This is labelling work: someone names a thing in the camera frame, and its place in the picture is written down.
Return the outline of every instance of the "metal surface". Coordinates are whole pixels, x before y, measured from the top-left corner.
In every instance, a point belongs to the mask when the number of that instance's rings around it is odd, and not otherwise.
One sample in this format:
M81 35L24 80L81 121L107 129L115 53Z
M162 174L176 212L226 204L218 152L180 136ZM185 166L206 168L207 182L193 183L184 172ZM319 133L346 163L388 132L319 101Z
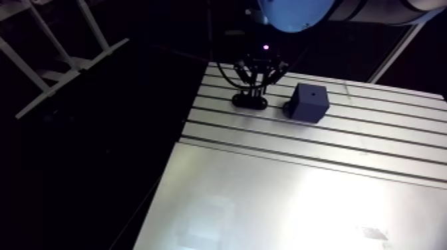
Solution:
M232 69L226 69L224 72L232 78L237 78L237 74ZM208 67L205 71L205 74L211 75L211 76L217 76L222 77L219 70L215 67ZM326 81L316 81L316 80L307 80L302 78L295 78L292 76L289 76L287 74L285 77L281 78L281 80L278 81L278 86L289 86L295 88L298 83L306 83L306 84L315 84L319 86L326 86L327 90L329 91L329 94L345 94L349 95L350 97L363 97L371 100L385 100L385 101L391 101L395 103L403 103L411 106L421 106L426 108L434 108L434 109L441 109L441 110L447 110L447 103L444 101L442 97L439 98L427 98L427 96L416 96L413 94L407 94L405 92L399 93L399 92L390 92L390 91L384 91L381 89L371 89L371 88L365 88L363 86L353 86L348 84L333 84ZM216 84L220 84L221 86L230 87L230 85L226 84L224 81L219 81ZM275 90L277 89L275 86L269 86L267 90Z
M395 62L395 60L402 54L404 49L411 43L413 38L419 33L419 31L424 27L425 23L415 25L406 32L405 36L401 38L399 43L387 56L387 58L382 62L382 64L377 68L377 70L371 75L367 82L377 83L383 74L390 68L390 66Z
M206 74L214 70L210 64ZM231 69L226 73L235 74ZM331 107L318 124L291 121L282 114L298 82L329 91ZM254 111L233 107L229 100L237 90L221 77L205 75L182 138L197 145L230 146L235 152L306 159L314 166L447 182L445 101L435 94L374 87L288 74L268 88L269 107Z
M447 190L177 144L135 250L447 248Z
M208 66L209 67L207 68L206 74L208 74L208 70L213 70L215 67L217 67L217 64L215 62L210 62L208 64ZM231 64L221 63L221 66L222 66L222 68L226 68L226 69L233 68L233 65L231 65ZM353 87L358 87L358 88L363 88L363 89L384 90L386 92L391 92L391 93L395 93L395 94L407 94L407 95L411 95L411 96L421 96L421 97L428 97L428 98L439 99L439 100L444 99L440 94L432 94L432 93L421 92L421 91L417 91L417 90L409 90L409 89L396 88L396 87L384 86L384 85L371 85L371 84L367 84L365 82L355 82L355 81L351 81L351 80L343 80L343 79L329 78L329 77L323 77L323 76L313 76L310 74L299 74L299 73L294 73L294 72L288 72L287 75L285 76L285 78L283 78L283 79L288 79L288 78L296 78L298 80L312 80L314 82L323 82L325 84L328 84L328 86L330 86L332 84L338 84L338 85L342 84L343 86L353 86Z
M226 88L201 86L198 94L201 96L212 96L216 98L231 99L231 97L236 92L237 92L236 90L230 90ZM267 99L270 106L276 108L281 108L282 105L289 100L288 97L273 96L270 94L266 94L264 98ZM447 134L447 124L445 122L427 120L419 117L405 116L403 114L393 114L390 112L383 112L380 110L369 110L350 106L339 106L331 103L331 107L326 112L326 116L361 120L391 126L399 126L403 128L435 132L437 134Z

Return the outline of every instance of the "black cube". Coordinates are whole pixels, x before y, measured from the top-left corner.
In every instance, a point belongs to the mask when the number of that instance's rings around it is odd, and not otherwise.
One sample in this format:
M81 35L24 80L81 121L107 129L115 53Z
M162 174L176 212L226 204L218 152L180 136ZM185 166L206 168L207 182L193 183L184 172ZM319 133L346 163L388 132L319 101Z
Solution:
M284 104L283 111L290 119L317 123L326 114L328 108L326 87L298 84L291 100Z

